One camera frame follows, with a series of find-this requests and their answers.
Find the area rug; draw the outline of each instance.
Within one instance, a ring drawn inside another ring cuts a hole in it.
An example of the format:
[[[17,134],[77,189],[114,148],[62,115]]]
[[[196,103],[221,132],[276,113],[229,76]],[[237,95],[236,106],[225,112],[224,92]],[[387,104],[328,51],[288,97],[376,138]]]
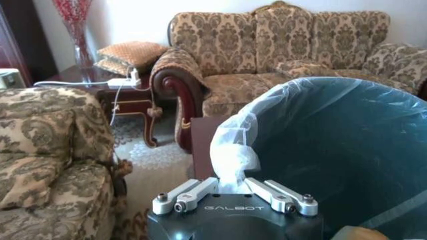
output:
[[[133,164],[125,176],[126,210],[116,218],[112,240],[146,240],[146,213],[152,200],[193,176],[192,155],[184,153],[173,139],[174,113],[165,112],[153,124],[157,147],[142,139],[142,116],[118,116],[112,126],[114,151]]]

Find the table leg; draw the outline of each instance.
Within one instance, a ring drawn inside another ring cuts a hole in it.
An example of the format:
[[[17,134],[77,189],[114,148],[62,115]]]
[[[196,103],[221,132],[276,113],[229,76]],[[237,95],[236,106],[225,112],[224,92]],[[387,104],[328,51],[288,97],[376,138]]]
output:
[[[153,138],[153,125],[156,118],[150,117],[146,113],[141,114],[144,116],[144,141],[149,148],[157,147],[157,139]]]

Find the teal trash can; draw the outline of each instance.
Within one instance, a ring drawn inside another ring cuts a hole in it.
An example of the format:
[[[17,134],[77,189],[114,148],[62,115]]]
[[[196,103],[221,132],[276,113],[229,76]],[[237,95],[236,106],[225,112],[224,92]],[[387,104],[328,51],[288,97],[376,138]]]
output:
[[[225,191],[272,179],[313,195],[324,235],[344,226],[427,238],[427,103],[353,78],[273,87],[217,128],[212,166]]]

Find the trash bag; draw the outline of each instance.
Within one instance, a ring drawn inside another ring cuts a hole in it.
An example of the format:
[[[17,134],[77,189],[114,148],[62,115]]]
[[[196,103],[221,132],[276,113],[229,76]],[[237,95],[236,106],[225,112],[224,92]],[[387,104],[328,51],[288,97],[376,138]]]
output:
[[[222,193],[244,177],[319,202],[325,236],[349,226],[427,238],[427,103],[381,84],[308,77],[275,86],[217,128],[210,161]]]

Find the gold pillow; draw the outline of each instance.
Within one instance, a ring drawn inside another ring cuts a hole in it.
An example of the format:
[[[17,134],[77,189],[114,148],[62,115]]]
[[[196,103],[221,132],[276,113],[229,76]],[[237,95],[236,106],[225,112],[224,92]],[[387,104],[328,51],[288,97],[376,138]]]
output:
[[[70,163],[70,110],[0,120],[0,209],[41,206]]]
[[[97,54],[125,67],[137,68],[138,73],[145,73],[166,50],[165,46],[154,42],[129,41],[104,47]]]
[[[112,59],[102,59],[97,63],[94,63],[94,66],[98,67],[100,69],[112,72],[114,74],[118,74],[121,76],[128,75],[128,71],[130,73],[132,69],[128,70],[128,67],[122,65],[121,63],[113,61]]]

